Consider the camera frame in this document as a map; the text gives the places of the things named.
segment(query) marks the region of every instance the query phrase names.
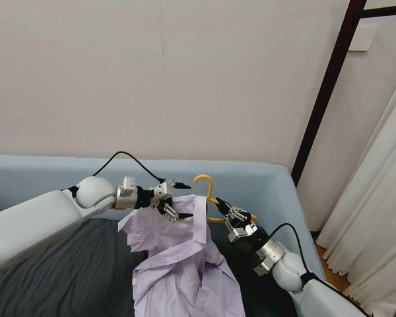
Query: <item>hanger hook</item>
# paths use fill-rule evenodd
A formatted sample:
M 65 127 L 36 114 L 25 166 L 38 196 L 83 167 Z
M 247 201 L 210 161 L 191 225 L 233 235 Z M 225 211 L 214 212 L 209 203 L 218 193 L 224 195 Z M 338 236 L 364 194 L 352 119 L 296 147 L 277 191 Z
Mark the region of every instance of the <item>hanger hook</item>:
M 211 197 L 211 193 L 213 192 L 213 182 L 214 182 L 213 178 L 207 174 L 201 174 L 201 175 L 196 176 L 193 179 L 193 183 L 196 184 L 198 182 L 198 180 L 200 180 L 201 178 L 206 178 L 209 180 L 209 190 L 207 193 L 207 200 L 218 205 L 218 201 Z

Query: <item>wooden floor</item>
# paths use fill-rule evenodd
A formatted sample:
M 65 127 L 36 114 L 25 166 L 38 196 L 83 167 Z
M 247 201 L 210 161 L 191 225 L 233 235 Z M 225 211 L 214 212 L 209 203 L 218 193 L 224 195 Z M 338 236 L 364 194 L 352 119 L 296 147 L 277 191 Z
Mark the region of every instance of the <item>wooden floor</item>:
M 323 271 L 324 271 L 325 278 L 327 279 L 327 281 L 330 284 L 333 284 L 338 290 L 343 292 L 344 289 L 346 289 L 350 285 L 350 283 L 346 279 L 346 276 L 340 276 L 339 274 L 334 274 L 327 267 L 327 263 L 325 263 L 325 260 L 323 260 L 323 258 L 322 258 L 323 254 L 325 252 L 325 249 L 323 249 L 321 246 L 318 246 L 317 244 L 315 245 L 315 247 L 317 248 L 317 253 L 321 260 L 321 264 L 323 265 Z

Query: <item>black cable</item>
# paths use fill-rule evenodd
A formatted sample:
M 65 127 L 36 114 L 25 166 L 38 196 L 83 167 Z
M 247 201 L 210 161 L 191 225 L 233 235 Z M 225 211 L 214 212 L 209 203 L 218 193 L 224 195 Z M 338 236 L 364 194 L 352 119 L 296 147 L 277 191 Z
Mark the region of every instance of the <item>black cable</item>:
M 283 223 L 280 226 L 278 226 L 270 235 L 269 235 L 269 240 L 271 239 L 272 236 L 274 236 L 276 234 L 277 231 L 279 231 L 279 229 L 281 229 L 284 226 L 289 226 L 290 228 L 292 228 L 295 237 L 296 237 L 296 241 L 298 243 L 298 247 L 299 247 L 299 253 L 301 255 L 301 259 L 302 259 L 302 263 L 304 265 L 304 268 L 306 270 L 307 273 L 310 273 L 308 267 L 306 266 L 306 262 L 305 262 L 305 258 L 304 258 L 304 253 L 302 251 L 302 246 L 301 246 L 301 242 L 298 236 L 298 233 L 296 232 L 295 227 L 293 227 L 293 225 L 291 225 L 290 223 Z M 339 294 L 340 296 L 342 296 L 344 299 L 346 299 L 347 301 L 349 301 L 352 305 L 354 305 L 361 313 L 363 313 L 364 316 L 366 317 L 370 317 L 370 315 L 368 315 L 365 310 L 363 310 L 358 304 L 356 304 L 355 302 L 353 302 L 349 297 L 347 297 L 345 294 L 343 294 L 342 292 L 338 291 L 337 289 L 335 289 L 333 286 L 331 286 L 330 284 L 324 282 L 322 279 L 320 279 L 318 276 L 316 276 L 315 274 L 313 275 L 315 280 L 319 281 L 321 284 L 323 284 L 324 286 L 328 287 L 329 289 L 331 289 L 332 291 L 334 291 L 335 293 Z
M 99 170 L 97 170 L 93 174 L 93 176 L 96 176 L 99 172 L 101 172 L 108 165 L 108 163 L 110 163 L 116 157 L 116 155 L 118 155 L 118 154 L 125 154 L 125 155 L 131 157 L 131 159 L 133 159 L 136 163 L 138 163 L 140 167 L 142 167 L 144 170 L 146 170 L 148 172 L 148 174 L 150 174 L 153 178 L 158 180 L 160 183 L 163 183 L 165 181 L 164 178 L 160 178 L 160 177 L 155 176 L 149 169 L 147 169 L 144 166 L 143 163 L 139 162 L 139 160 L 136 157 L 134 157 L 132 154 L 130 154 L 128 152 L 125 152 L 125 151 L 118 151 L 118 152 L 114 153 L 113 156 L 110 157 L 109 160 Z

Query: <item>light switch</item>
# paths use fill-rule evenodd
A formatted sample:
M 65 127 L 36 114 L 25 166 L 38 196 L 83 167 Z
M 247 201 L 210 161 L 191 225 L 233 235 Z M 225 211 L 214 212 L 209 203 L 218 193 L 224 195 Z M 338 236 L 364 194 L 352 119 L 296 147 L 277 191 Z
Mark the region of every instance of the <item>light switch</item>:
M 360 23 L 356 28 L 356 32 L 352 42 L 350 43 L 349 51 L 366 52 L 370 49 L 372 40 L 377 32 L 377 24 Z

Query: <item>white curtain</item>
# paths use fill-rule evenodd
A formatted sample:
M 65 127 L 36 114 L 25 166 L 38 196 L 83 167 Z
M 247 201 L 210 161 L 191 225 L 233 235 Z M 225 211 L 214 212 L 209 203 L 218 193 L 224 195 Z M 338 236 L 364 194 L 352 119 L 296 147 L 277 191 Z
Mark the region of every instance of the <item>white curtain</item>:
M 396 90 L 317 244 L 346 294 L 376 317 L 396 311 Z

